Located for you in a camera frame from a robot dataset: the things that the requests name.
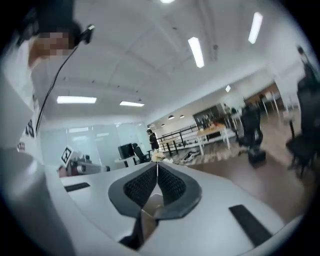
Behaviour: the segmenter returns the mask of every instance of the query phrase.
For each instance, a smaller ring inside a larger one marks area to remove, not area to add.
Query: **checkered marker sign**
[[[73,150],[71,149],[71,147],[69,146],[66,146],[63,153],[62,153],[62,156],[61,156],[61,160],[63,162],[63,165],[65,167],[67,167],[68,163],[69,163],[69,160],[72,156],[72,153],[73,153]]]

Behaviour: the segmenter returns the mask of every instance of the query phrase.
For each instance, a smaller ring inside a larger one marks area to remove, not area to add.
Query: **black office chair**
[[[148,158],[148,155],[144,154],[141,151],[141,148],[138,146],[137,143],[133,143],[132,147],[135,155],[139,158],[139,161],[137,162],[137,164],[147,163],[151,161],[151,158]]]
[[[298,83],[297,96],[301,109],[301,133],[295,135],[291,120],[292,138],[286,147],[293,154],[288,168],[301,166],[302,178],[305,168],[313,168],[314,158],[320,154],[320,84],[308,76],[304,77]]]
[[[247,149],[240,150],[238,156],[242,153],[248,153],[250,150],[259,150],[263,140],[263,133],[260,129],[260,111],[258,108],[247,105],[242,109],[240,117],[243,126],[243,136],[239,137],[239,131],[234,129],[236,141],[239,146],[247,147]]]

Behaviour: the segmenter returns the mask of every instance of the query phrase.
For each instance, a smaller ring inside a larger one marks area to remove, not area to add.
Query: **fluorescent ceiling light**
[[[58,104],[94,104],[95,97],[78,97],[78,96],[58,96],[56,102]]]
[[[248,39],[251,44],[254,44],[257,40],[262,19],[263,19],[263,16],[259,12],[254,13],[252,27],[251,27],[251,31]]]
[[[192,37],[188,40],[188,42],[191,47],[191,51],[197,67],[202,68],[205,65],[205,63],[204,63],[204,57],[202,55],[199,39],[196,37]]]
[[[135,103],[135,102],[129,102],[129,101],[121,101],[121,106],[131,106],[131,107],[142,107],[145,104],[142,103]]]
[[[89,127],[69,129],[70,134],[79,133],[79,132],[86,132],[86,131],[89,131]]]
[[[86,139],[87,139],[87,136],[79,136],[79,137],[72,138],[72,141],[76,142],[76,141],[83,141],[83,140],[86,140]]]
[[[107,132],[107,133],[98,133],[96,136],[97,137],[109,136],[109,132]]]
[[[174,0],[160,0],[163,4],[171,4]]]

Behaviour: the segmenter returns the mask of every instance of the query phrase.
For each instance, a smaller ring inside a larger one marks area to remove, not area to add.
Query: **glass wall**
[[[61,155],[67,145],[75,151],[89,155],[92,163],[109,166],[111,170],[125,167],[124,163],[115,163],[115,160],[120,158],[119,146],[137,143],[143,153],[151,150],[144,123],[43,130],[40,141],[43,162],[57,167],[62,164]]]

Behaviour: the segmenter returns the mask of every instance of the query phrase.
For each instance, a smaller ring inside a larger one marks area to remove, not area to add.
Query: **black cable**
[[[41,107],[41,110],[40,110],[40,113],[39,113],[39,116],[38,116],[38,119],[36,121],[36,126],[35,126],[35,132],[36,134],[38,134],[38,130],[39,130],[39,127],[40,127],[40,123],[41,123],[41,120],[42,120],[42,116],[43,116],[43,111],[44,111],[44,108],[45,108],[45,104],[47,102],[47,99],[51,93],[51,91],[53,90],[55,84],[56,84],[56,81],[57,81],[57,78],[58,78],[58,75],[59,75],[59,72],[61,71],[61,69],[63,68],[63,66],[66,64],[66,62],[70,59],[70,57],[72,56],[72,54],[74,54],[74,52],[76,51],[76,49],[78,49],[78,46],[77,45],[73,51],[70,53],[70,55],[65,59],[65,61],[62,63],[62,65],[60,66],[60,68],[58,69],[55,77],[54,77],[54,80],[53,80],[53,83],[49,89],[49,91],[47,92],[45,98],[44,98],[44,101],[43,101],[43,104],[42,104],[42,107]]]

